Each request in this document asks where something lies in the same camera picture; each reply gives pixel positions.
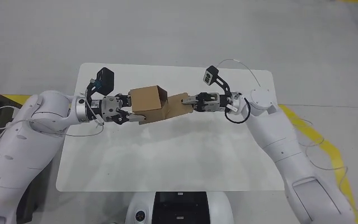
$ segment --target white cable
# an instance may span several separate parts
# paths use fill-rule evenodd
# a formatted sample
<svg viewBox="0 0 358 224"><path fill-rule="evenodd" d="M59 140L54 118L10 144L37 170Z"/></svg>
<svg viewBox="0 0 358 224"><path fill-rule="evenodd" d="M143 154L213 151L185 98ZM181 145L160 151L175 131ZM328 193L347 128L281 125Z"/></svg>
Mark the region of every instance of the white cable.
<svg viewBox="0 0 358 224"><path fill-rule="evenodd" d="M237 62L237 63L240 63L240 64L242 64L243 66L245 66L245 67L251 72L251 74L253 75L253 77L255 78L255 80L256 80L258 86L261 87L260 83L258 82L256 76L253 74L253 72L251 71L251 69L249 69L244 63L240 62L239 60L236 60L236 59L225 59L225 60L222 60L222 61L216 66L216 68L219 68L219 65L221 65L223 62L225 62L225 61L227 61L227 60L233 60L233 61L235 61L235 62Z"/></svg>
<svg viewBox="0 0 358 224"><path fill-rule="evenodd" d="M92 110L92 108L91 108L91 106L90 106L90 104L89 104L89 102L87 100L87 90L84 92L84 100L86 101L86 104L87 104L89 110L91 111L92 115L95 116L95 112L93 112L93 110ZM92 116L92 118L94 119L94 121L97 123L98 126L104 126L105 125L104 122L103 123L99 122L96 116L95 117Z"/></svg>
<svg viewBox="0 0 358 224"><path fill-rule="evenodd" d="M0 109L3 109L3 108L13 108L14 110L17 109L17 108L14 107L14 106L2 106L2 107L0 107ZM103 130L104 130L103 123L100 123L100 122L97 121L97 122L98 122L97 125L99 125L100 127L102 127L102 129L101 129L99 132L97 132L97 133L95 133L95 134L86 134L86 135L83 135L83 136L78 136L78 135L66 134L66 133L63 133L63 132L58 132L58 131L54 130L53 128L48 127L46 124L44 124L44 123L41 122L40 120L31 119L31 118L30 118L30 119L16 120L16 121L14 121L14 122L9 122L9 123L7 123L7 124L5 125L5 127L0 128L0 130L3 130L2 133L0 134L0 138L4 135L6 129L8 129L8 128L14 126L15 124L17 124L17 123L19 123L19 122L37 122L37 123L39 123L39 124L45 126L46 128L48 128L48 129L50 129L50 130L52 131L52 133L47 133L47 132L41 132L41 133L44 133L44 134L58 134L58 135L65 135L65 136L71 136L71 137L89 137L89 136L96 136L96 135L102 133Z"/></svg>
<svg viewBox="0 0 358 224"><path fill-rule="evenodd" d="M302 118L296 118L296 119L298 119L298 120L303 120L303 121L309 123L309 125L307 125L307 127L313 126L313 123L310 122L309 120L302 119ZM295 127L301 127L301 128L306 127L306 126L298 126L298 125L295 125L295 124L294 124L293 126L295 126ZM312 148L312 147L315 147L315 146L319 146L319 145L321 145L324 141L325 141L325 138L322 137L322 140L321 140L319 143L316 143L317 141L311 141L310 144L308 144L308 145L301 144L300 142L299 142L299 144L300 144L301 146L305 147L305 151L304 151L304 152L305 152L305 155L306 155L307 159L309 160L309 162L310 162L314 167L316 167L316 168L318 168L318 169L320 169L320 170L326 170L326 171L334 171L334 170L345 169L345 174L343 175L343 177L342 177L341 180L340 180L340 183L338 184L338 189L339 189L340 192L345 196L345 198L346 198L346 200L348 201L349 205L350 205L355 211L358 211L358 209L357 209L355 206L353 206L353 204L351 203L351 201L348 199L348 197L347 197L347 196L343 193L343 191L342 191L342 183L343 183L344 179L345 179L346 176L347 176L348 166L341 166L341 167L337 167L337 168L325 168L325 167L320 167L320 166L316 165L316 164L310 159L310 157L309 157L308 154L307 154L308 148Z"/></svg>
<svg viewBox="0 0 358 224"><path fill-rule="evenodd" d="M2 107L0 107L0 110L3 109L3 108L13 108L14 110L18 109L15 106L2 106Z"/></svg>

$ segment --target brown cardboard box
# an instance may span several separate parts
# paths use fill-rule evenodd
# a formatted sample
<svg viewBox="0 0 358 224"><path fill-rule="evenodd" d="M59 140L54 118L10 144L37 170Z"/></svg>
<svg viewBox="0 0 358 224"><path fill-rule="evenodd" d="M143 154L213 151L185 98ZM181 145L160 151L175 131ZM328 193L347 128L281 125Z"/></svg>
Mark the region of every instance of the brown cardboard box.
<svg viewBox="0 0 358 224"><path fill-rule="evenodd" d="M129 94L132 111L146 117L146 120L139 124L158 122L193 111L191 105L181 103L182 99L188 98L186 92L168 97L167 91L159 86L149 86L130 90Z"/></svg>

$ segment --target yellow tape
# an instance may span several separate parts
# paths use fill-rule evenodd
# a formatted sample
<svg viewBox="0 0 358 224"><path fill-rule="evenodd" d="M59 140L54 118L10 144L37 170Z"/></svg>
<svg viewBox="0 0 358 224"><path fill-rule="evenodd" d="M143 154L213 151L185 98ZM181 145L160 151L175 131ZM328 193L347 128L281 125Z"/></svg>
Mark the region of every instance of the yellow tape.
<svg viewBox="0 0 358 224"><path fill-rule="evenodd" d="M29 95L7 95L7 94L2 94L2 95L21 105L23 105L26 102L26 100L30 97Z"/></svg>
<svg viewBox="0 0 358 224"><path fill-rule="evenodd" d="M305 136L307 136L312 142L319 144L322 141L323 136L319 134L316 130L314 130L311 126L308 126L307 123L301 120L292 110L290 110L285 105L280 105L280 107L290 119L292 124L295 125L296 128L300 130L300 132L302 132ZM337 147L332 145L326 139L322 142L322 144L319 145L319 147L329 155L333 168L339 168L344 166L340 150ZM334 172L336 176L337 185L339 185L345 175L345 169L338 169ZM346 197L348 197L348 200L351 202L351 205L355 208L356 205L354 202L354 197L347 177L345 177L342 181L341 191ZM356 209L353 209L353 211L356 217L355 222L358 223L358 213Z"/></svg>

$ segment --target cable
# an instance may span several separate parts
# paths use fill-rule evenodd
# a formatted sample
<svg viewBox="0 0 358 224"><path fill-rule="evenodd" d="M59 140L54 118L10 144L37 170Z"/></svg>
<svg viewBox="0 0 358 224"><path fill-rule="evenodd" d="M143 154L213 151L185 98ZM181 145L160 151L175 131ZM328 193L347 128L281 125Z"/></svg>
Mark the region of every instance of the cable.
<svg viewBox="0 0 358 224"><path fill-rule="evenodd" d="M2 107L0 107L0 109L3 109L3 108L13 108L14 110L17 109L17 108L14 107L14 106L2 106ZM14 125L17 124L17 123L20 123L20 122L37 122L37 123L39 123L39 124L45 126L46 128L48 128L48 129L50 129L50 130L52 131L52 133L48 133L48 132L40 132L40 133L44 133L44 134L58 134L58 135L60 135L60 136L65 135L65 136L71 136L71 137L89 137L89 136L96 136L96 135L102 133L103 130L104 130L103 124L100 123L100 124L98 124L98 125L99 125L100 127L102 127L102 129L101 129L99 132L97 132L97 133L95 133L95 134L86 134L86 135L83 135L83 136L78 136L78 135L72 135L72 134L66 134L66 133L63 133L63 132L58 132L58 131L54 130L53 128L47 126L46 124L44 124L44 123L41 122L40 120L38 120L38 119L31 119L31 118L30 118L30 119L16 120L16 121L14 121L14 122L9 122L9 123L7 123L7 124L5 125L5 127L1 127L1 128L0 128L0 130L3 130L3 132L0 134L0 138L4 135L6 129L8 129L8 128L14 126Z"/></svg>
<svg viewBox="0 0 358 224"><path fill-rule="evenodd" d="M227 61L227 60L233 60L233 61L235 61L235 62L237 62L237 63L240 63L240 64L242 64L243 66L245 66L245 67L251 72L252 76L255 78L255 80L256 80L258 86L261 87L259 81L257 80L256 76L253 74L253 72L251 71L251 69L249 69L249 67L247 67L244 63L240 62L239 60L236 60L236 59L225 59L225 60L222 60L222 61L216 66L216 68L219 68L219 65L221 65L223 62L225 62L225 61Z"/></svg>
<svg viewBox="0 0 358 224"><path fill-rule="evenodd" d="M95 112L93 112L93 110L92 110L92 108L91 108L91 106L90 106L90 104L89 104L89 102L88 102L88 100L87 100L87 89L86 89L86 91L84 92L84 100L86 101L86 104L87 104L89 110L91 111L91 113L92 113L92 115L93 115L92 118L93 118L94 121L97 123L97 125L98 125L98 126L104 126L104 125L105 125L104 123L101 123L101 122L99 122L99 121L96 119Z"/></svg>
<svg viewBox="0 0 358 224"><path fill-rule="evenodd" d="M235 122L235 121L231 120L231 119L228 117L228 113L227 113L226 110L225 110L225 117L226 117L226 119L228 119L230 122L232 122L232 123L234 123L234 124L242 124L242 123L244 123L244 122L247 121L247 119L250 117L251 105L250 105L250 103L247 101L246 98L244 98L244 100L245 100L246 105L247 105L247 108L248 108L248 114L247 114L246 118L243 119L241 122Z"/></svg>
<svg viewBox="0 0 358 224"><path fill-rule="evenodd" d="M309 125L307 127L310 127L310 126L313 126L313 123L310 122L309 120L306 120L306 119L302 119L302 118L296 118L298 120L303 120L307 123L309 123ZM301 127L301 128L304 128L306 126L298 126L298 125L295 125L293 124L294 127ZM342 170L344 169L345 170L345 174L343 175L343 177L341 178L340 180L340 183L338 184L338 189L340 190L340 192L345 196L346 200L348 201L349 205L355 210L355 211L358 211L358 209L351 203L351 201L348 199L348 197L343 193L342 191L342 183L344 181L344 179L346 178L347 174L348 174L348 166L341 166L341 167L337 167L337 168L325 168L325 167L320 167L318 165L316 165L311 159L310 157L308 156L308 148L312 148L312 147L315 147L315 146L319 146L321 145L323 142L325 141L325 138L322 137L322 140L319 142L319 143L316 143L316 141L311 141L310 144L308 145L304 145L302 143L299 142L299 144L303 147L305 147L305 155L308 159L308 161L316 168L320 169L320 170L326 170L326 171L334 171L334 170Z"/></svg>
<svg viewBox="0 0 358 224"><path fill-rule="evenodd" d="M18 109L18 108L15 107L15 106L2 106L2 107L0 107L0 110L3 109L3 108L12 108L12 109L14 109L14 110Z"/></svg>

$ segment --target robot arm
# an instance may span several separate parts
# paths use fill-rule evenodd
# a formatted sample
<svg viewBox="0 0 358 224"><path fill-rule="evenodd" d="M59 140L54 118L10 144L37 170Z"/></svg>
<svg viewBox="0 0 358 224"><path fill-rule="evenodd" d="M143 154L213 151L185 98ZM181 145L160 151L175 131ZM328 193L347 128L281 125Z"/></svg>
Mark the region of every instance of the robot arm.
<svg viewBox="0 0 358 224"><path fill-rule="evenodd" d="M108 96L113 79L113 72L103 68L90 81L86 97L45 91L25 102L0 138L0 224L16 223L23 193L62 147L68 127L93 119L117 124L145 120L122 110L131 106L129 95ZM95 92L103 99L92 100Z"/></svg>
<svg viewBox="0 0 358 224"><path fill-rule="evenodd" d="M287 200L300 223L354 223L354 213L335 184L318 175L299 147L295 129L268 90L230 92L218 70L208 68L204 82L220 82L225 91L200 93L183 101L199 112L224 111L242 114L257 144L268 154L280 172Z"/></svg>

